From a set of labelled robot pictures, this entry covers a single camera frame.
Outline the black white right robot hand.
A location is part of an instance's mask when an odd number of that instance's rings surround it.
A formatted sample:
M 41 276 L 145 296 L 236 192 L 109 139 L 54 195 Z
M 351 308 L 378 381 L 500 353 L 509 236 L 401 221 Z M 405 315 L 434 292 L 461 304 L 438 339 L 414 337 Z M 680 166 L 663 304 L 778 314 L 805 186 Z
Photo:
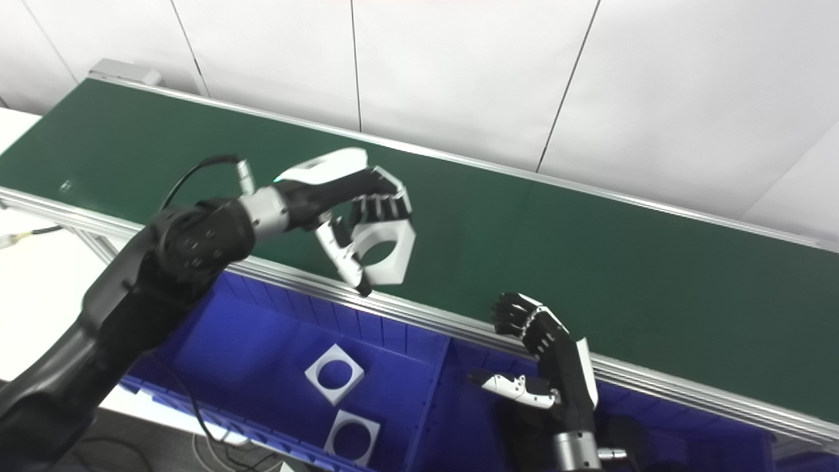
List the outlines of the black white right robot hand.
M 474 385 L 548 413 L 551 434 L 583 437 L 595 433 L 598 392 L 587 340 L 575 340 L 542 302 L 504 292 L 492 305 L 497 334 L 513 336 L 536 359 L 537 376 L 493 373 L 474 368 Z

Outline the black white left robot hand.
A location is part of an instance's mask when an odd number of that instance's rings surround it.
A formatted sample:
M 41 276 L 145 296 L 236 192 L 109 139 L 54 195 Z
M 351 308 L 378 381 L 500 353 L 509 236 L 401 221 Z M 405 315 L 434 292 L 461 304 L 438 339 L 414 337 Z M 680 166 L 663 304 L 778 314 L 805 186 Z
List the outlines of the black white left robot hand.
M 288 228 L 312 231 L 340 278 L 361 296 L 404 282 L 416 242 L 406 185 L 362 147 L 342 147 L 285 170 L 273 182 Z

